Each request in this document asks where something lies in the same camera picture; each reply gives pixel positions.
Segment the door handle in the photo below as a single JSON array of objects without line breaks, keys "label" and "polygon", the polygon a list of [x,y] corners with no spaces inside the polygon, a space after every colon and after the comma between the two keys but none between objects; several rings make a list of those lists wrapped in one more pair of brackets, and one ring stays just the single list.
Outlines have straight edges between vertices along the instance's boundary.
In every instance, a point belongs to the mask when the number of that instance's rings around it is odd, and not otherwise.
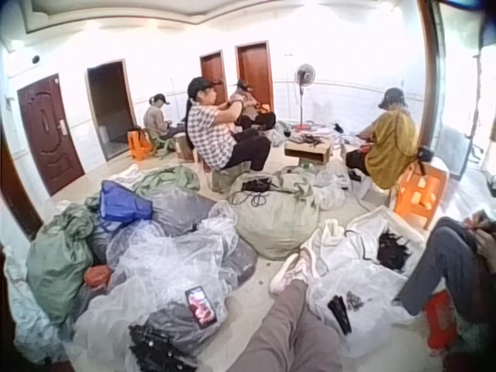
[{"label": "door handle", "polygon": [[63,120],[63,119],[59,120],[59,129],[62,132],[62,136],[67,135],[67,128],[65,126],[65,120]]}]

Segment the white floor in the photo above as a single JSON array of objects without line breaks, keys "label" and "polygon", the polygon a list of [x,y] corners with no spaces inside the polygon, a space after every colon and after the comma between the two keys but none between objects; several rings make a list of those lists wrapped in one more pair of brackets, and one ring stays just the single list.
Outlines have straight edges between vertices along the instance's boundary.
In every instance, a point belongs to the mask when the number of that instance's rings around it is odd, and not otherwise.
[{"label": "white floor", "polygon": [[[282,148],[273,149],[267,162],[266,171],[278,171],[287,165],[296,165],[297,160],[284,156]],[[59,201],[69,200],[83,202],[84,199],[97,192],[103,179],[111,174],[124,171],[133,161],[125,153],[111,160],[104,167],[86,174],[67,186],[52,198],[53,206]],[[179,164],[174,154],[164,160],[152,159],[139,162],[141,170]],[[219,200],[221,195],[211,192],[206,185],[205,174],[199,164],[185,164],[191,167],[201,180],[200,193],[204,196]],[[374,205],[364,202],[368,208]],[[346,204],[335,211],[326,212],[321,219],[336,218],[342,226],[351,219],[365,213],[353,196],[349,195]],[[257,271],[253,277],[227,300],[229,317],[222,325],[219,333],[206,347],[201,355],[202,362],[215,372],[226,370],[243,351],[254,331],[261,324],[274,300],[269,296],[267,286],[271,278],[281,267],[281,262],[259,259]],[[419,316],[415,324],[409,328],[395,327],[387,343],[377,348],[370,355],[358,360],[344,360],[346,372],[420,372],[441,371],[441,361],[431,353],[426,344],[428,326],[423,316]],[[72,360],[76,371],[103,371],[102,368],[88,360],[84,355]]]}]

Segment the ponytail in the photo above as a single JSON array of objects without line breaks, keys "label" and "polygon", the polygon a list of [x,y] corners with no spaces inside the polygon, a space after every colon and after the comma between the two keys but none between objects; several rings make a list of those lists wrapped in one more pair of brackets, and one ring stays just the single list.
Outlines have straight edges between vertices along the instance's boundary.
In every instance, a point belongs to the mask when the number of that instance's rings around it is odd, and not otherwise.
[{"label": "ponytail", "polygon": [[188,143],[188,146],[190,149],[194,149],[195,145],[193,145],[193,142],[189,138],[188,134],[188,116],[189,112],[191,111],[191,107],[193,107],[193,104],[191,103],[191,99],[188,97],[188,100],[186,101],[186,116],[184,117],[184,128],[186,132],[186,142]]}]

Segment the fan base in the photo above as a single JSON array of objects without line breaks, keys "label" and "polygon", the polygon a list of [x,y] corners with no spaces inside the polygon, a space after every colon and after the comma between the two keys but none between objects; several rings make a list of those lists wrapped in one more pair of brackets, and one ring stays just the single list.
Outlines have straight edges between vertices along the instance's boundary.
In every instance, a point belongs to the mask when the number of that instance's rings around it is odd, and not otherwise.
[{"label": "fan base", "polygon": [[297,132],[301,132],[302,130],[311,129],[311,126],[309,126],[308,124],[298,124],[297,126],[293,127],[293,129]]}]

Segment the yellow shirt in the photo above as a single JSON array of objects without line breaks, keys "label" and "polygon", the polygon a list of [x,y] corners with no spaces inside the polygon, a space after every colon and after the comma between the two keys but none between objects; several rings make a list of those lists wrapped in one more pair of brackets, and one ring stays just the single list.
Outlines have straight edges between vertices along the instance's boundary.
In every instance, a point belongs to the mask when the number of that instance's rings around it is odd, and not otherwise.
[{"label": "yellow shirt", "polygon": [[365,157],[365,166],[375,184],[383,189],[394,186],[415,160],[418,133],[406,110],[386,111],[374,123],[374,145]]}]

